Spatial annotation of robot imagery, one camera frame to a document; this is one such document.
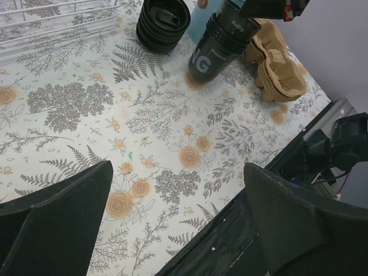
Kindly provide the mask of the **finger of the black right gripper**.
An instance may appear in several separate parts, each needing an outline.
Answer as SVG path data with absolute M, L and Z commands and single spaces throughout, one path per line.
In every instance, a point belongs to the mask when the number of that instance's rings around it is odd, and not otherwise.
M 285 19 L 286 1 L 246 0 L 239 11 L 240 18 Z

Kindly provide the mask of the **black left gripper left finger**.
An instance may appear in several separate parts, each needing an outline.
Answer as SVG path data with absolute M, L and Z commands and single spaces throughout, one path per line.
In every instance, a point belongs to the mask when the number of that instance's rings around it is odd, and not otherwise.
M 1 204 L 1 275 L 86 275 L 113 178 L 110 161 Z

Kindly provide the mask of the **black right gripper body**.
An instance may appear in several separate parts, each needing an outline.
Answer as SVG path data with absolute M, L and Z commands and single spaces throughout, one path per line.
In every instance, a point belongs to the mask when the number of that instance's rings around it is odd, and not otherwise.
M 285 22 L 293 21 L 295 17 L 299 17 L 310 0 L 285 0 L 284 4 L 284 18 Z

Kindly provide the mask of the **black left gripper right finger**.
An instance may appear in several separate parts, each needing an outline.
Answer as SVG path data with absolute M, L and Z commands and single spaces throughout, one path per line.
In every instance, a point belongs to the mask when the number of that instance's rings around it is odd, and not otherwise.
M 367 209 L 244 166 L 270 275 L 367 275 Z

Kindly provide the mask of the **stack of black cups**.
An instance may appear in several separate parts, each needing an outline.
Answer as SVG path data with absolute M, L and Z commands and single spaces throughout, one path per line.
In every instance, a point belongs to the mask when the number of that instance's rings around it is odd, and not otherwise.
M 202 37 L 188 62 L 194 81 L 205 84 L 214 80 L 250 45 L 262 27 L 253 18 L 240 18 L 240 7 L 233 1 L 222 1 L 219 9 L 205 24 Z

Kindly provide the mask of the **brown cardboard cup carriers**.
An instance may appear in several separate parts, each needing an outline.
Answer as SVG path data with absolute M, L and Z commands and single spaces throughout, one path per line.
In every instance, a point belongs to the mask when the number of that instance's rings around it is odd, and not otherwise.
M 297 65 L 287 57 L 285 39 L 275 23 L 257 18 L 262 29 L 250 40 L 244 58 L 256 63 L 255 86 L 261 89 L 263 102 L 290 102 L 307 91 L 307 83 Z

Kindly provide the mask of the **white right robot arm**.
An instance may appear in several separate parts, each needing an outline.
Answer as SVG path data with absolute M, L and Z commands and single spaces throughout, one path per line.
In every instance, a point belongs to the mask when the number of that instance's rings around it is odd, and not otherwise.
M 329 103 L 267 166 L 298 185 L 316 185 L 318 176 L 338 168 L 346 176 L 367 161 L 367 113 L 340 114 L 346 98 Z

